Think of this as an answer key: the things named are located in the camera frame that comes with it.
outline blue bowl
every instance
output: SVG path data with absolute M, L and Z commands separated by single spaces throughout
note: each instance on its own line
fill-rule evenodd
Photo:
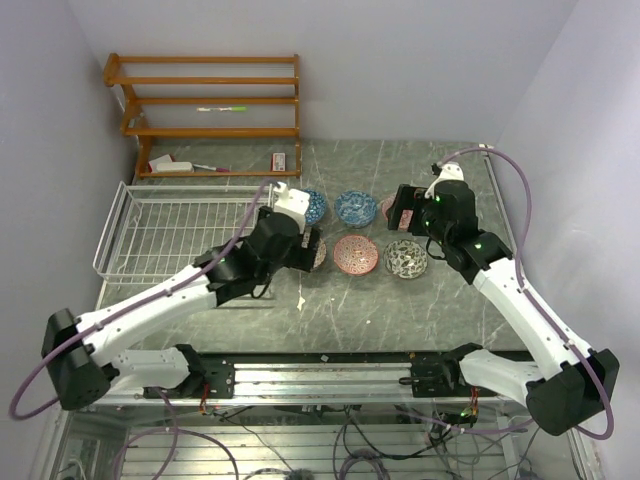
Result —
M 324 195 L 316 192 L 315 190 L 305 188 L 302 191 L 307 192 L 310 196 L 309 208 L 307 209 L 307 213 L 304 215 L 305 222 L 307 225 L 313 225 L 320 221 L 324 213 L 327 211 L 327 200 L 324 198 Z
M 347 226 L 362 228 L 373 222 L 377 205 L 368 193 L 349 190 L 336 199 L 334 208 L 340 220 Z

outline wire dish rack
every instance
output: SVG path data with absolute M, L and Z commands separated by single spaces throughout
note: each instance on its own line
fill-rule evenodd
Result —
M 258 187 L 128 186 L 120 183 L 102 231 L 93 268 L 110 284 L 155 285 L 239 227 Z M 272 206 L 265 189 L 258 208 Z

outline dish rack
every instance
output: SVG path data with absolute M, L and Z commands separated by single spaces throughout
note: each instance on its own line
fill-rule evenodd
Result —
M 240 225 L 258 187 L 129 186 L 120 183 L 93 268 L 110 284 L 155 285 L 209 248 L 224 244 Z M 260 206 L 273 205 L 272 187 Z

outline floor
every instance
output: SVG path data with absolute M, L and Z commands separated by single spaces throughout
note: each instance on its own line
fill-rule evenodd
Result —
M 281 270 L 263 300 L 240 300 L 227 308 L 202 312 L 147 337 L 140 348 L 191 344 L 198 351 L 332 352 L 451 349 L 468 342 L 492 349 L 524 346 L 498 311 L 443 262 L 431 261 L 415 280 L 401 280 L 380 263 L 363 277 L 350 277 L 333 264 L 333 246 L 343 235 L 370 237 L 380 252 L 393 240 L 410 238 L 390 232 L 378 212 L 373 224 L 357 231 L 346 228 L 333 214 L 335 198 L 344 190 L 371 193 L 381 202 L 401 183 L 428 186 L 430 165 L 467 144 L 404 141 L 306 141 L 303 175 L 291 178 L 294 187 L 323 193 L 330 205 L 319 226 L 329 255 L 312 273 Z M 168 143 L 154 148 L 177 160 L 242 170 L 268 169 L 272 152 L 290 146 L 258 143 Z M 488 166 L 480 155 L 461 159 L 465 179 L 475 191 L 480 227 L 508 243 Z M 257 185 L 257 177 L 238 179 L 153 179 L 147 185 Z M 142 287 L 106 285 L 102 306 L 121 301 Z M 298 308 L 300 298 L 304 299 Z

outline red and white box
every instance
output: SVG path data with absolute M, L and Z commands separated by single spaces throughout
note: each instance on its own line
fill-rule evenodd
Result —
M 271 155 L 271 171 L 272 172 L 284 172 L 286 167 L 286 156 L 284 153 L 274 153 Z

